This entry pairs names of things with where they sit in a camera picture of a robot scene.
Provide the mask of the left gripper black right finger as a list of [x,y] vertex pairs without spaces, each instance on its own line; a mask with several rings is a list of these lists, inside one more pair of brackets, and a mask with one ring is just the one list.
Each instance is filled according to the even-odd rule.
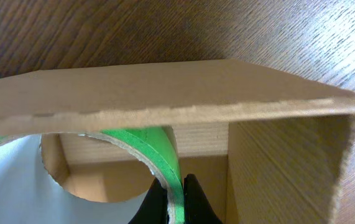
[[222,224],[194,174],[184,178],[183,192],[186,224]]

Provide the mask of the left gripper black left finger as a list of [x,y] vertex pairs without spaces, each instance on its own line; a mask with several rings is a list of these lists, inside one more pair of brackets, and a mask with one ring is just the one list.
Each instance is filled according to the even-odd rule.
[[167,224],[167,191],[154,179],[138,211],[129,224]]

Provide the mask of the brown cardboard box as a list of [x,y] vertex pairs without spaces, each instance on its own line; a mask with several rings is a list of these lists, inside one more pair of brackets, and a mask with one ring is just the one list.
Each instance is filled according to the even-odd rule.
[[0,136],[42,135],[68,193],[118,203],[155,176],[89,133],[162,128],[222,223],[334,223],[355,93],[239,60],[38,70],[0,79]]

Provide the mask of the green tape roll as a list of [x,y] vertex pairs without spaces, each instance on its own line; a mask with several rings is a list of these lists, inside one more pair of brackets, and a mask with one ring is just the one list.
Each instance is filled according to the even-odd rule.
[[[162,128],[105,129],[88,137],[115,144],[143,162],[167,191],[169,223],[184,223],[178,156]],[[65,191],[45,170],[42,135],[0,136],[0,223],[128,223],[144,196],[90,202]]]

